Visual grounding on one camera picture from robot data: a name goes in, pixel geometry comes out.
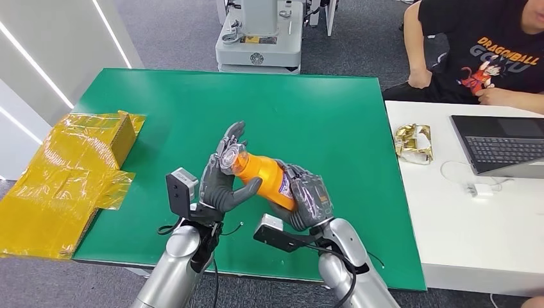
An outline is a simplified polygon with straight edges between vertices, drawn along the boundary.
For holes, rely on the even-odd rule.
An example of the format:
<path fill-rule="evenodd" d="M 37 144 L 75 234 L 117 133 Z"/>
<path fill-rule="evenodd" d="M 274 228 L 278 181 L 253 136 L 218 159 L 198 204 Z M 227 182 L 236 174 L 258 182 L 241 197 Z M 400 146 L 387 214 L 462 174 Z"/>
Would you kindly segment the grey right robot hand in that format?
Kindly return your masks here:
<path fill-rule="evenodd" d="M 295 206 L 287 210 L 269 201 L 272 212 L 298 232 L 331 219 L 333 205 L 322 177 L 296 164 L 286 164 L 282 160 L 276 162 L 287 177 Z"/>

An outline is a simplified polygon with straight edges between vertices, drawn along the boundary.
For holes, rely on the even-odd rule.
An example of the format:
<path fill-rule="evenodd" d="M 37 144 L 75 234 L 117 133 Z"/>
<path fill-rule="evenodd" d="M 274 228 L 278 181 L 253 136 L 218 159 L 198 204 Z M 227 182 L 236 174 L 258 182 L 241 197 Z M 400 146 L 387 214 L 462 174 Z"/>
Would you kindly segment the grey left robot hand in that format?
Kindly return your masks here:
<path fill-rule="evenodd" d="M 244 127 L 244 121 L 232 124 L 219 141 L 216 151 L 209 157 L 201 177 L 197 205 L 197 214 L 203 221 L 222 221 L 226 212 L 255 196 L 262 185 L 262 179 L 254 177 L 235 190 L 234 175 L 226 175 L 221 170 L 221 155 L 230 145 L 240 140 Z"/>

